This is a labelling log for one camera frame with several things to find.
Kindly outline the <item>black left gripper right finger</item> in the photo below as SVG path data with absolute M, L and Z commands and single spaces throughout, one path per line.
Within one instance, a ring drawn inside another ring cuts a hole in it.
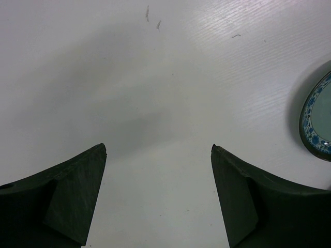
M 330 191 L 280 178 L 214 145 L 211 163 L 230 247 L 330 247 Z

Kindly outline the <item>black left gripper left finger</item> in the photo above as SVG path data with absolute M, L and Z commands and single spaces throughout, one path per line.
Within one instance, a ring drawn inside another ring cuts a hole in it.
M 106 167 L 103 143 L 1 186 L 1 247 L 84 247 Z

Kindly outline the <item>blue white porcelain plate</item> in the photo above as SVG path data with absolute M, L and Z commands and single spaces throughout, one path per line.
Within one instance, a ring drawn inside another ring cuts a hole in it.
M 310 153 L 330 161 L 330 73 L 308 95 L 300 113 L 299 134 Z

